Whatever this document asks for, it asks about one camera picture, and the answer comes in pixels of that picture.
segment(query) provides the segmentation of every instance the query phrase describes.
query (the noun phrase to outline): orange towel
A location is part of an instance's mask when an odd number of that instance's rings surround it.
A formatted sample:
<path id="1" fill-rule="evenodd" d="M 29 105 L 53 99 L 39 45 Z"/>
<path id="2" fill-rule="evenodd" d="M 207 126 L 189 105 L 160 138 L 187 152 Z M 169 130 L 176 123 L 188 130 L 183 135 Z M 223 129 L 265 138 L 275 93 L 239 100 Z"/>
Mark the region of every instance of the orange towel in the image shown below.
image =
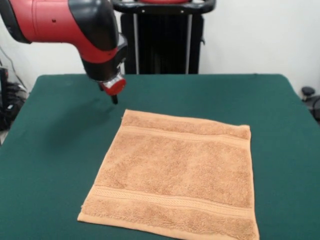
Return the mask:
<path id="1" fill-rule="evenodd" d="M 126 110 L 78 221 L 187 240 L 257 240 L 251 132 Z"/>

